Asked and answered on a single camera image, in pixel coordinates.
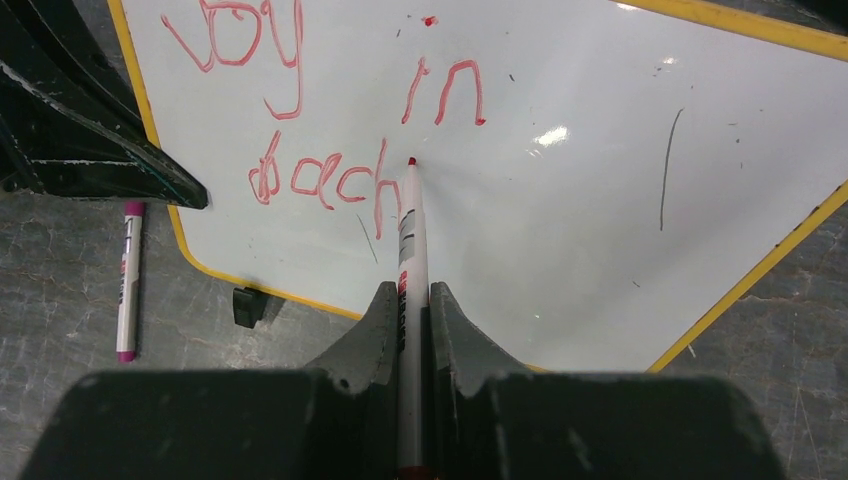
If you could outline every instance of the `black marker line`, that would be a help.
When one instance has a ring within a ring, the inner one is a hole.
[[[374,263],[379,265],[380,262],[377,260],[377,254],[374,253],[374,246],[371,245],[371,238],[368,236],[368,230],[365,229],[365,224],[362,223],[362,217],[360,217],[359,214],[357,213],[356,218],[359,220],[359,224],[362,225],[362,231],[365,233],[365,240],[368,240],[368,248],[371,249],[371,255],[374,256]]]
[[[677,116],[674,117],[674,123],[671,124],[671,132],[668,134],[668,147],[665,149],[665,170],[663,170],[663,193],[660,198],[660,231],[663,227],[663,211],[665,210],[665,183],[668,180],[668,157],[671,155],[671,140],[674,138],[674,127],[677,126],[677,120],[680,119],[680,114],[683,109],[677,111]]]

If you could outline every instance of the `pink marker cap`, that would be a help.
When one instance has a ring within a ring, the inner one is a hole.
[[[127,202],[124,206],[124,215],[144,216],[144,202]]]

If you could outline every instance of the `whiteboard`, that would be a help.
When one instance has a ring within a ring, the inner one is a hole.
[[[361,314],[415,156],[431,281],[545,368],[648,368],[848,178],[848,64],[625,5],[123,8],[193,263]]]

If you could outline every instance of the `black plastic bracket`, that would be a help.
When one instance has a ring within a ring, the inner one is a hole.
[[[262,297],[277,298],[238,288],[234,304],[248,318]],[[399,311],[397,285],[383,282],[362,319],[301,369],[85,377],[20,478],[397,478]],[[429,318],[433,477],[787,478],[753,404],[729,383],[534,373],[444,283],[430,287]]]
[[[236,325],[253,328],[256,322],[265,315],[270,295],[255,288],[244,287],[233,289],[233,318]]]
[[[135,99],[71,0],[0,0],[4,190],[190,208],[206,189],[147,140]]]

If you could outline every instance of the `pink marker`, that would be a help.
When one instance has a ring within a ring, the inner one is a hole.
[[[135,324],[138,307],[138,266],[141,253],[141,218],[144,204],[127,202],[124,210],[124,252],[121,257],[121,294],[118,297],[118,361],[135,359]]]

